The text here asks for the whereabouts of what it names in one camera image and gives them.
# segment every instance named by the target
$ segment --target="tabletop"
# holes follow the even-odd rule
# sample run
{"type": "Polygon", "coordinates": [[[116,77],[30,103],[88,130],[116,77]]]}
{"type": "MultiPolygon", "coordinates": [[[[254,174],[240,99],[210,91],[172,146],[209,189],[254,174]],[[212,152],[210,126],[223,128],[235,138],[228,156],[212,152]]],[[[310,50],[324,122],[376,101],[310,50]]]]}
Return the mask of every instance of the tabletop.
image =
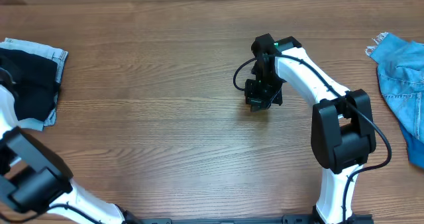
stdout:
{"type": "MultiPolygon", "coordinates": [[[[63,48],[56,125],[30,131],[76,181],[142,218],[310,213],[321,167],[311,108],[290,84],[284,104],[251,113],[233,74],[254,38],[297,38],[351,90],[365,90],[392,162],[359,175],[353,210],[376,223],[422,223],[424,172],[407,159],[396,118],[364,50],[392,32],[424,41],[424,0],[257,0],[0,7],[0,38],[63,48]]],[[[250,78],[242,70],[239,85],[250,78]]],[[[367,165],[386,157],[384,144],[367,165]]],[[[14,217],[12,211],[7,215],[14,217]]],[[[45,215],[39,223],[68,223],[45,215]]]]}

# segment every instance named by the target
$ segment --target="folded black cloth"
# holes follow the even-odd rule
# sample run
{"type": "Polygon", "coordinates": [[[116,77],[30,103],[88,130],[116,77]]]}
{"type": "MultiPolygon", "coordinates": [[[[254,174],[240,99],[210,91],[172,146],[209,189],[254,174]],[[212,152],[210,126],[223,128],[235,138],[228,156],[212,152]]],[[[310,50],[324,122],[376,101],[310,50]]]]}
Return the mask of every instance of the folded black cloth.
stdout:
{"type": "Polygon", "coordinates": [[[8,71],[18,95],[15,113],[18,120],[35,118],[44,121],[55,107],[57,63],[20,50],[0,48],[0,68],[8,71]]]}

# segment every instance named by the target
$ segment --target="black cable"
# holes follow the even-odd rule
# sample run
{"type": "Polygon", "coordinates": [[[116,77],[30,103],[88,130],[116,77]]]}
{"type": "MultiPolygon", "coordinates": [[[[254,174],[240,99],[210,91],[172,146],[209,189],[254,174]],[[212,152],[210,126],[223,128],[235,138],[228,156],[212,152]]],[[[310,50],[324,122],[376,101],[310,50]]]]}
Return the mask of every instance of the black cable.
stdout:
{"type": "Polygon", "coordinates": [[[343,192],[343,206],[342,206],[342,210],[343,210],[343,224],[345,224],[346,223],[346,197],[347,197],[347,191],[348,191],[348,189],[349,189],[349,185],[350,185],[350,182],[352,181],[352,179],[353,179],[353,177],[355,177],[355,175],[357,175],[357,174],[359,174],[359,173],[362,173],[362,172],[365,172],[365,171],[369,171],[369,170],[375,170],[375,169],[378,169],[378,168],[383,168],[384,166],[386,166],[389,162],[390,162],[390,160],[392,159],[392,148],[391,148],[391,146],[390,146],[390,143],[389,143],[389,140],[386,138],[386,136],[383,134],[383,132],[380,130],[380,128],[378,128],[378,126],[374,123],[374,122],[372,122],[371,120],[369,120],[364,114],[362,114],[353,104],[351,104],[351,103],[349,103],[346,99],[345,99],[345,97],[343,97],[342,95],[340,95],[324,78],[323,78],[323,76],[317,71],[317,70],[315,70],[315,68],[313,68],[310,64],[308,64],[307,62],[305,62],[303,59],[299,59],[299,58],[296,58],[296,57],[293,57],[293,56],[288,56],[288,55],[284,55],[284,54],[271,54],[271,55],[264,55],[264,56],[259,56],[259,57],[255,57],[255,58],[252,58],[252,59],[250,59],[249,61],[247,61],[247,62],[245,62],[245,63],[243,63],[240,67],[238,67],[238,69],[236,70],[236,72],[235,72],[235,74],[234,74],[234,78],[233,78],[233,83],[234,83],[234,86],[237,88],[237,89],[239,89],[239,90],[241,90],[241,91],[244,91],[244,89],[243,88],[240,88],[240,87],[238,87],[237,86],[237,84],[236,84],[236,77],[237,77],[237,74],[238,74],[238,72],[243,68],[243,67],[245,67],[247,64],[249,64],[249,63],[251,63],[251,62],[253,62],[253,61],[255,61],[255,60],[258,60],[258,59],[262,59],[262,58],[275,58],[275,57],[278,57],[278,58],[288,58],[288,59],[291,59],[291,60],[294,60],[294,61],[296,61],[296,62],[299,62],[300,64],[303,64],[304,66],[306,66],[307,68],[309,68],[320,80],[321,80],[321,82],[328,88],[328,90],[329,91],[331,91],[334,95],[336,95],[338,98],[340,98],[340,99],[342,99],[342,101],[344,101],[348,106],[349,106],[349,108],[351,108],[356,114],[358,114],[359,116],[361,116],[363,119],[365,119],[365,121],[367,121],[370,125],[372,125],[372,127],[374,128],[374,130],[378,133],[378,135],[382,138],[382,140],[383,140],[383,142],[384,142],[384,144],[386,145],[386,148],[387,148],[387,158],[386,158],[386,160],[383,162],[383,163],[381,163],[381,164],[377,164],[377,165],[374,165],[374,166],[369,166],[369,167],[365,167],[365,168],[362,168],[362,169],[360,169],[360,170],[357,170],[357,171],[354,171],[353,173],[351,173],[350,175],[349,175],[349,177],[347,178],[347,183],[346,183],[346,185],[344,186],[344,192],[343,192]]]}
{"type": "Polygon", "coordinates": [[[25,219],[22,219],[22,220],[10,220],[7,217],[5,217],[3,214],[0,213],[0,220],[3,220],[5,222],[7,222],[7,223],[26,223],[27,221],[32,221],[32,220],[40,217],[41,215],[44,215],[47,211],[50,211],[51,209],[59,208],[59,207],[63,207],[64,209],[69,209],[69,210],[77,213],[78,215],[81,215],[82,217],[84,217],[85,219],[87,219],[88,221],[90,221],[90,222],[92,222],[94,224],[102,224],[102,222],[94,220],[92,217],[88,216],[84,212],[82,212],[82,211],[78,210],[77,208],[72,207],[72,206],[70,206],[68,204],[55,204],[55,205],[52,205],[45,212],[43,212],[43,213],[37,213],[37,214],[35,214],[35,215],[31,216],[31,217],[28,217],[28,218],[25,218],[25,219]]]}

